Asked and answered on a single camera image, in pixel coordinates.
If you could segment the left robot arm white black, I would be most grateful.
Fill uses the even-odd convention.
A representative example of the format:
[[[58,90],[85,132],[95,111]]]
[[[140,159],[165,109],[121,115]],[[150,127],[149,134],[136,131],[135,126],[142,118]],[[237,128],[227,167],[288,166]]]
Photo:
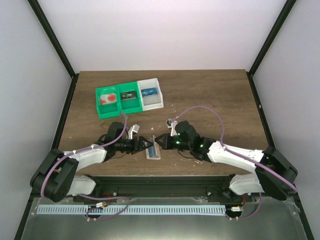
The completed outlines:
[[[30,186],[55,203],[66,196],[91,195],[97,182],[91,176],[76,173],[110,160],[117,152],[133,155],[152,147],[150,140],[135,135],[139,128],[137,124],[127,128],[121,122],[113,122],[107,133],[89,147],[65,152],[52,149],[32,176]]]

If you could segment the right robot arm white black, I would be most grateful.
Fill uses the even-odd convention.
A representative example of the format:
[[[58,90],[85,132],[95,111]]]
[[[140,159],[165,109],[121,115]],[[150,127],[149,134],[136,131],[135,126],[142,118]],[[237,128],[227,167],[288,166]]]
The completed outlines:
[[[285,201],[297,191],[294,181],[298,171],[275,147],[258,150],[230,146],[201,136],[188,121],[173,121],[170,129],[170,133],[155,138],[163,150],[189,151],[199,161],[230,165],[248,172],[229,177],[226,183],[228,193],[239,196],[265,193]]]

